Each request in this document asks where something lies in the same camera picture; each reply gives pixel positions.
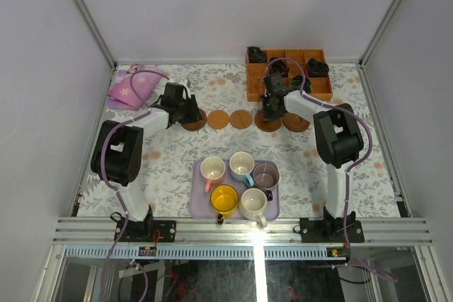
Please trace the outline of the light blue mug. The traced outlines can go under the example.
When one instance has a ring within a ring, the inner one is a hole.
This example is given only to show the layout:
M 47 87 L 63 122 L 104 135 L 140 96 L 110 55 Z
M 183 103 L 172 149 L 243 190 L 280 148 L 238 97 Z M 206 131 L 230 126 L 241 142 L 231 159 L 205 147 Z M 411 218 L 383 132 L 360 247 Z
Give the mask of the light blue mug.
M 242 182 L 248 187 L 254 186 L 252 172 L 255 168 L 255 161 L 252 155 L 245 151 L 234 153 L 229 159 L 229 169 L 231 176 L 238 182 Z

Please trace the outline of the light wooden coaster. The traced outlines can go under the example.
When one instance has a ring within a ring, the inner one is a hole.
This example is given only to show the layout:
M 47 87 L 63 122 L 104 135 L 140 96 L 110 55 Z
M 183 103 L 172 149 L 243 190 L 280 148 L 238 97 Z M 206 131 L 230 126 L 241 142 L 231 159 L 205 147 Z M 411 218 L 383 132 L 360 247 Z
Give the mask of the light wooden coaster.
M 214 110 L 207 116 L 207 123 L 213 129 L 223 129 L 229 124 L 229 115 L 223 110 Z
M 236 110 L 230 115 L 229 121 L 232 127 L 245 129 L 251 125 L 252 116 L 247 110 Z

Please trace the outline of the purple mug black handle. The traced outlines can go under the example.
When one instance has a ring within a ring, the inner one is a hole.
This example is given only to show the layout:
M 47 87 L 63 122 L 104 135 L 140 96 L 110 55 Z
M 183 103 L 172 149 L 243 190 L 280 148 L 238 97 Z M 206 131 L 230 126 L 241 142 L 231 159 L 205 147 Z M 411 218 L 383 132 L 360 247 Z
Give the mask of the purple mug black handle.
M 280 180 L 277 167 L 268 162 L 260 163 L 253 169 L 252 178 L 255 186 L 265 193 L 268 201 L 273 201 L 273 192 Z

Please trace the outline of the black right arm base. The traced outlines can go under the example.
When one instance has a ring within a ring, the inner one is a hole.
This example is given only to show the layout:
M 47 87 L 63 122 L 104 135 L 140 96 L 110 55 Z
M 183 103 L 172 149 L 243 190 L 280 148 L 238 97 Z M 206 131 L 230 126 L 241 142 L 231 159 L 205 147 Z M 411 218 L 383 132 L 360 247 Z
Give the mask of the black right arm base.
M 301 236 L 303 243 L 344 243 L 345 233 L 350 243 L 364 243 L 362 224 L 356 213 L 352 211 L 346 216 L 346 228 L 343 222 L 343 217 L 334 218 L 324 208 L 322 219 L 300 218 L 299 230 L 293 228 L 293 231 Z

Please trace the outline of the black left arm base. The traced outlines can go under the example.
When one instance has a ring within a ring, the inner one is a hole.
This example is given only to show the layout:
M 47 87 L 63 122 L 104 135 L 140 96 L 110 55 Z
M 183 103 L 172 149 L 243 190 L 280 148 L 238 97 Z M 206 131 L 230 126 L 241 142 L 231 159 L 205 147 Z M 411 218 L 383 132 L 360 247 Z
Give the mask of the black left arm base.
M 143 221 L 129 221 L 122 235 L 120 232 L 125 224 L 125 217 L 118 211 L 110 215 L 115 222 L 115 240 L 135 243 L 173 243 L 176 238 L 176 221 L 156 220 L 149 209 Z

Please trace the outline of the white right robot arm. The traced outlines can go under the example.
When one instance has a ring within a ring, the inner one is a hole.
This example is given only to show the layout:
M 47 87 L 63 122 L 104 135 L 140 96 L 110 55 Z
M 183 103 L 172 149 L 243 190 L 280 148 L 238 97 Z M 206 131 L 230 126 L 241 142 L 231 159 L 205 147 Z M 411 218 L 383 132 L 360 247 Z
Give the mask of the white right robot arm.
M 349 214 L 347 174 L 364 147 L 357 115 L 350 105 L 331 105 L 302 88 L 290 88 L 279 73 L 266 76 L 263 83 L 265 94 L 261 100 L 265 121 L 291 113 L 314 128 L 316 149 L 328 172 L 326 211 L 332 216 L 323 223 L 322 230 L 328 240 L 339 241 L 348 233 L 348 225 L 342 219 Z

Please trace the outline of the large dark wooden saucer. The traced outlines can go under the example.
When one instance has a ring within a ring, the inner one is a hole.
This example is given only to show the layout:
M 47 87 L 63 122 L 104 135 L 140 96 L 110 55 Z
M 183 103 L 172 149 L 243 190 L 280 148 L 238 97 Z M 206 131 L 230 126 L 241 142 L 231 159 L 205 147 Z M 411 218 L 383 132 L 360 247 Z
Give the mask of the large dark wooden saucer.
M 201 120 L 198 120 L 197 122 L 193 122 L 193 123 L 182 124 L 182 128 L 184 128 L 185 130 L 188 130 L 188 131 L 192 131 L 192 132 L 202 129 L 207 122 L 207 116 L 203 109 L 199 109 L 199 112 L 202 116 Z

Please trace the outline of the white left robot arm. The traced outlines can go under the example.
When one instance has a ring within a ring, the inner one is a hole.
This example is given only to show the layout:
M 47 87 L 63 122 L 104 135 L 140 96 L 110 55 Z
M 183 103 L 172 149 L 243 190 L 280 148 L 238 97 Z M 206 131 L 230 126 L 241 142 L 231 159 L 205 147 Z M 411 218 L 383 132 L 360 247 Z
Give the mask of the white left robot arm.
M 147 219 L 150 207 L 137 182 L 145 139 L 175 124 L 202 120 L 196 98 L 181 83 L 167 83 L 164 93 L 146 112 L 125 122 L 106 120 L 98 133 L 91 157 L 91 171 L 113 190 L 125 218 L 133 221 L 130 233 L 139 241 L 154 236 Z

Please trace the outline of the cream white mug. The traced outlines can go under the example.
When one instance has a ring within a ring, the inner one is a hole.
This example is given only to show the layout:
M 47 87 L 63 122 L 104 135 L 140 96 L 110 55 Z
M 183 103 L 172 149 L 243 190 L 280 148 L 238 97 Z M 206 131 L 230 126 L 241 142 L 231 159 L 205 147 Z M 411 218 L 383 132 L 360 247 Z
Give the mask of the cream white mug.
M 241 195 L 239 201 L 241 215 L 248 220 L 255 221 L 261 228 L 268 226 L 265 217 L 267 207 L 268 199 L 261 189 L 250 188 Z

